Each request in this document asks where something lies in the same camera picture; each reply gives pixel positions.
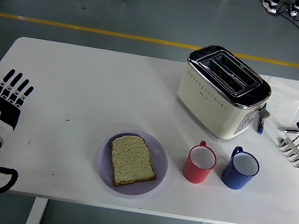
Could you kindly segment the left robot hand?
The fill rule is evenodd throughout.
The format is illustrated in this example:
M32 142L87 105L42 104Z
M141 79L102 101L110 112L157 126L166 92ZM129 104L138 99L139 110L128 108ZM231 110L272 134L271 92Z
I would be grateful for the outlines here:
M0 81L0 140L15 130L20 117L20 108L33 92L29 80L22 80L23 73L10 70Z

